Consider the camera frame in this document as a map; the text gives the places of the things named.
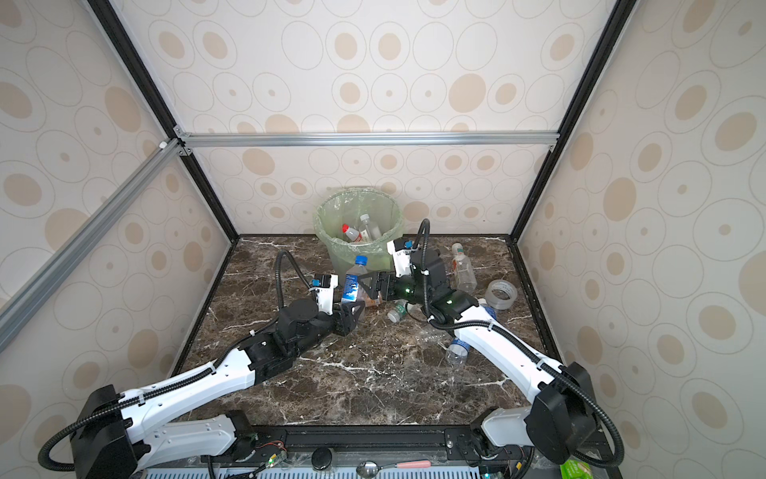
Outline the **blue label bottle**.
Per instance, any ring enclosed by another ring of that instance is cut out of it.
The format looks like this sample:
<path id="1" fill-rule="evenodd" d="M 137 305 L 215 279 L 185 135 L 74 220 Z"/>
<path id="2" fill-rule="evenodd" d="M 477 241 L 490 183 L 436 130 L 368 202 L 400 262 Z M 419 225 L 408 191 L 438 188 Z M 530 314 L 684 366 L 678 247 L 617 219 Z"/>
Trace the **blue label bottle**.
<path id="1" fill-rule="evenodd" d="M 345 275 L 341 303 L 355 303 L 355 301 L 364 301 L 367 305 L 370 305 L 370 299 L 367 293 L 365 293 L 360 279 L 361 277 L 367 275 L 367 273 L 367 257 L 364 255 L 358 255 L 355 259 L 354 265 L 347 271 Z"/>

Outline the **clear bottle green cap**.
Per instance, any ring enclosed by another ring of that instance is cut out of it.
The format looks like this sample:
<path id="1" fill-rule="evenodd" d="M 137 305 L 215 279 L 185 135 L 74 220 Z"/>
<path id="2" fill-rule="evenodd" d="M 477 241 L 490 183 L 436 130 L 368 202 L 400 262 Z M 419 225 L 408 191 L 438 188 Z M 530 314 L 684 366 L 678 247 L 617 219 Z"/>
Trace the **clear bottle green cap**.
<path id="1" fill-rule="evenodd" d="M 392 307 L 390 307 L 389 311 L 387 311 L 387 319 L 391 321 L 391 323 L 400 323 L 400 321 L 404 321 L 404 319 L 407 319 L 407 317 L 411 317 L 410 313 L 410 305 L 408 301 L 405 301 L 404 299 L 398 299 L 398 301 L 394 301 L 392 303 Z"/>

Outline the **clear square bottle white cap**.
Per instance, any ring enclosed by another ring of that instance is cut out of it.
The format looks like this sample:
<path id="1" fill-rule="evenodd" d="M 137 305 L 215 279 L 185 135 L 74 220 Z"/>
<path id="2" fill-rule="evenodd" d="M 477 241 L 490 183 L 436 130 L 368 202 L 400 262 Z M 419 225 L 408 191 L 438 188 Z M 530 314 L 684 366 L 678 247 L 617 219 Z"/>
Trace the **clear square bottle white cap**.
<path id="1" fill-rule="evenodd" d="M 382 237 L 382 232 L 379 225 L 375 223 L 375 221 L 373 221 L 373 219 L 371 219 L 368 214 L 361 215 L 360 221 L 360 233 L 366 243 L 373 243 Z"/>

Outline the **white bottle red cap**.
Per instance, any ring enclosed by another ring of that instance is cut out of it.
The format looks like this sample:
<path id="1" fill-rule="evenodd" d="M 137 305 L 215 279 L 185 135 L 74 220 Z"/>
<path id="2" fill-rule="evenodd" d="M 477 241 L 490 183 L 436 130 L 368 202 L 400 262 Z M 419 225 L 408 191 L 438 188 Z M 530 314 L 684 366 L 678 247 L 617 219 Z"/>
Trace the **white bottle red cap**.
<path id="1" fill-rule="evenodd" d="M 343 235 L 351 242 L 351 243 L 362 243 L 364 240 L 364 237 L 360 231 L 355 229 L 354 227 L 351 227 L 350 225 L 343 224 L 342 225 L 342 232 Z"/>

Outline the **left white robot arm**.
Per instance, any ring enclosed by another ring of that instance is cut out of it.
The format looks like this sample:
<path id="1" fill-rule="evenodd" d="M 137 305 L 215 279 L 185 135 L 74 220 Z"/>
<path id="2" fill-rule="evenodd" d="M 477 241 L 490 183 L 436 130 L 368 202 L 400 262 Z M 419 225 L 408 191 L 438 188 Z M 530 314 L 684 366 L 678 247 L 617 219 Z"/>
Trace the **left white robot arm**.
<path id="1" fill-rule="evenodd" d="M 362 301 L 337 303 L 329 313 L 297 299 L 268 325 L 231 344 L 225 354 L 167 380 L 119 393 L 113 385 L 90 394 L 67 437 L 79 478 L 128 478 L 156 452 L 155 431 L 226 394 L 287 371 L 329 335 L 352 333 Z"/>

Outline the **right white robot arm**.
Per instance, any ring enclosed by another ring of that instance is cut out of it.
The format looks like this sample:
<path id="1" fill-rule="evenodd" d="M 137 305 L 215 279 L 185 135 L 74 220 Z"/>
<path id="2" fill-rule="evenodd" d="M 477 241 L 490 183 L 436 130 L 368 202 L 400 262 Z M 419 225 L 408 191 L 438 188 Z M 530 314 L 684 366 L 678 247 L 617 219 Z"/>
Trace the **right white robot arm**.
<path id="1" fill-rule="evenodd" d="M 369 299 L 418 305 L 433 327 L 484 355 L 530 403 L 481 416 L 476 436 L 484 448 L 532 446 L 555 464 L 574 457 L 598 428 L 586 371 L 578 365 L 564 367 L 536 351 L 496 321 L 476 297 L 452 289 L 436 253 L 427 253 L 424 267 L 412 253 L 401 251 L 398 259 L 407 265 L 359 275 L 359 289 Z"/>

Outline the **clear bottle green white label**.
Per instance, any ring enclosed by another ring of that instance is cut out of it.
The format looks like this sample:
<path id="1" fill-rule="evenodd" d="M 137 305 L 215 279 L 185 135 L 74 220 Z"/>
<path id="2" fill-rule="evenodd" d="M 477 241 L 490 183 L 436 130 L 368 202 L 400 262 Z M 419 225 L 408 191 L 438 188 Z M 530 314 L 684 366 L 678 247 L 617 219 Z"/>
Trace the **clear bottle green white label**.
<path id="1" fill-rule="evenodd" d="M 456 281 L 456 289 L 465 293 L 474 293 L 478 281 L 474 272 L 474 267 L 470 259 L 466 256 L 464 247 L 460 243 L 452 245 L 453 261 L 452 269 Z"/>

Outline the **clear bottle blue cap right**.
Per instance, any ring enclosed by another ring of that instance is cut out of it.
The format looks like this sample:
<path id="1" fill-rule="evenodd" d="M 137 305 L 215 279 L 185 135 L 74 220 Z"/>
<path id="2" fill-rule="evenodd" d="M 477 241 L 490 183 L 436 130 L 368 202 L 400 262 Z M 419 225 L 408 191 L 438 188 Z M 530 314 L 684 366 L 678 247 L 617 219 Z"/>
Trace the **clear bottle blue cap right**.
<path id="1" fill-rule="evenodd" d="M 463 367 L 467 363 L 470 350 L 470 345 L 465 341 L 458 338 L 453 339 L 445 354 L 448 365 L 455 368 Z"/>

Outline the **clear adhesive tape roll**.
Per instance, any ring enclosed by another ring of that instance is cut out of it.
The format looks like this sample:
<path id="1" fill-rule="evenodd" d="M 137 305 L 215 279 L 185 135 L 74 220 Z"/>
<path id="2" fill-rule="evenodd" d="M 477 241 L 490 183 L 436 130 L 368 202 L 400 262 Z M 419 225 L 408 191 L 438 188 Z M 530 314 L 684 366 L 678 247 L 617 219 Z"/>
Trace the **clear adhesive tape roll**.
<path id="1" fill-rule="evenodd" d="M 495 279 L 488 284 L 484 299 L 489 307 L 496 311 L 511 309 L 518 298 L 516 287 L 504 279 Z"/>

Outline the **black round knob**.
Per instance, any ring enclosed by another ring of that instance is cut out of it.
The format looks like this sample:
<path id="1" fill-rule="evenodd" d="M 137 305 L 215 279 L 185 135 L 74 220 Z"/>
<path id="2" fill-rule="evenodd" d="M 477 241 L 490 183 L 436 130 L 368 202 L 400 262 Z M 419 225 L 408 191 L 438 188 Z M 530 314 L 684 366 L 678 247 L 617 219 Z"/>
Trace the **black round knob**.
<path id="1" fill-rule="evenodd" d="M 318 447 L 311 454 L 310 464 L 314 471 L 325 472 L 331 469 L 333 451 L 329 447 Z"/>

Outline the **green packet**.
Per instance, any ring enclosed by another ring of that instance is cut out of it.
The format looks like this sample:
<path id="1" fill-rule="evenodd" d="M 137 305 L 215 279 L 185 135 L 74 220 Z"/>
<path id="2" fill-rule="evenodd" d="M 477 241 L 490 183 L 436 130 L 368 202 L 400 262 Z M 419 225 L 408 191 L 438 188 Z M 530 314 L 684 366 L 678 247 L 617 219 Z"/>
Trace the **green packet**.
<path id="1" fill-rule="evenodd" d="M 594 479 L 592 466 L 580 460 L 568 460 L 560 466 L 562 479 Z"/>

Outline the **left slanted aluminium bar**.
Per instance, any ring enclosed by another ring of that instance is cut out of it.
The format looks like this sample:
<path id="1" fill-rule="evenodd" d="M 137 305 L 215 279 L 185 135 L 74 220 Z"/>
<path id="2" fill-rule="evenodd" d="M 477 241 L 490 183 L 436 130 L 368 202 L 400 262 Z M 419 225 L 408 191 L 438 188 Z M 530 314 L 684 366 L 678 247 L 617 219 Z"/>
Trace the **left slanted aluminium bar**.
<path id="1" fill-rule="evenodd" d="M 144 165 L 141 165 L 121 185 L 99 210 L 51 259 L 39 269 L 20 291 L 6 303 L 1 311 L 1 348 L 6 349 L 25 325 L 33 319 L 51 295 L 61 287 L 65 279 L 80 265 L 84 257 L 95 249 L 106 233 L 118 223 L 128 207 L 133 205 L 144 189 L 157 177 L 167 163 L 181 153 L 179 139 L 169 139 L 164 147 L 157 149 Z"/>

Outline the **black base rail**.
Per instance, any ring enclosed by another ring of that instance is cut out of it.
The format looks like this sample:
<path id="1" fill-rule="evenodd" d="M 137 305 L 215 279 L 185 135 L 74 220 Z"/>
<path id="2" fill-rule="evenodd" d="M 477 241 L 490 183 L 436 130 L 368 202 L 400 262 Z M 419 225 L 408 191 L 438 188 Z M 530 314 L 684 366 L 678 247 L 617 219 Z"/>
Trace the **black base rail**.
<path id="1" fill-rule="evenodd" d="M 478 448 L 470 425 L 258 426 L 239 451 L 213 459 L 192 457 L 158 466 L 149 478 L 355 478 L 364 461 L 378 464 L 430 460 L 425 469 L 385 469 L 380 478 L 560 478 L 560 466 L 524 446 L 504 446 L 490 456 Z M 314 471 L 311 454 L 333 451 L 331 469 Z"/>

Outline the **horizontal aluminium frame bar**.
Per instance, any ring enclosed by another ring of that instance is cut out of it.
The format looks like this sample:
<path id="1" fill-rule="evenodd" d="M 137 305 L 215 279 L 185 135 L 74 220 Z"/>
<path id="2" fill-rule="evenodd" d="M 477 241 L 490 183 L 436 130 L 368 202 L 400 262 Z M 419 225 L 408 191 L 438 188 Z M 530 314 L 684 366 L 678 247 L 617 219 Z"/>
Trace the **horizontal aluminium frame bar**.
<path id="1" fill-rule="evenodd" d="M 301 148 L 301 147 L 428 147 L 428 146 L 554 146 L 555 131 L 487 132 L 372 132 L 300 134 L 181 133 L 191 148 Z"/>

